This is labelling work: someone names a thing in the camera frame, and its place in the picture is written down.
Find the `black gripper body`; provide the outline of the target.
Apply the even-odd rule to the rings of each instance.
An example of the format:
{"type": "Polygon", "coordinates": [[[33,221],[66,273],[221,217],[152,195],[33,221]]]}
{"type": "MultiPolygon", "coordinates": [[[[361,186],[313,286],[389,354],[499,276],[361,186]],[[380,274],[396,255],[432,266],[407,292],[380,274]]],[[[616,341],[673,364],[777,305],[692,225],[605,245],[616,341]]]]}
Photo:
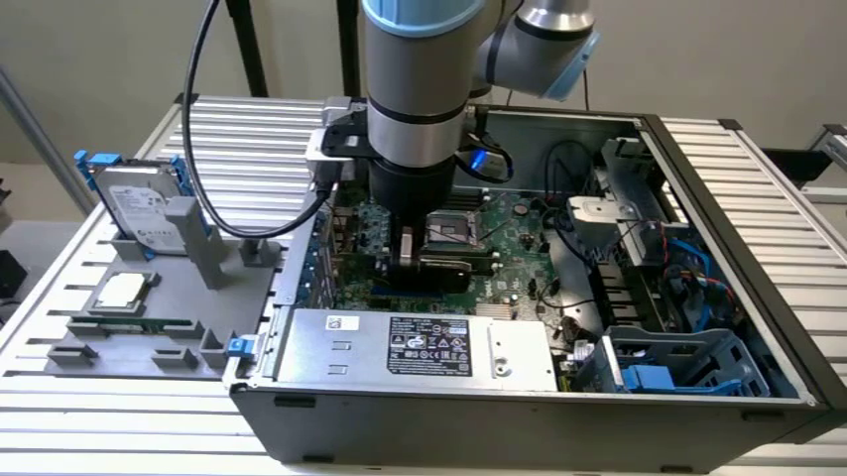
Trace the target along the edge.
{"type": "Polygon", "coordinates": [[[415,227],[447,201],[455,160],[447,159],[425,168],[409,168],[387,159],[376,159],[369,163],[368,172],[371,195],[389,211],[392,226],[415,227]]]}

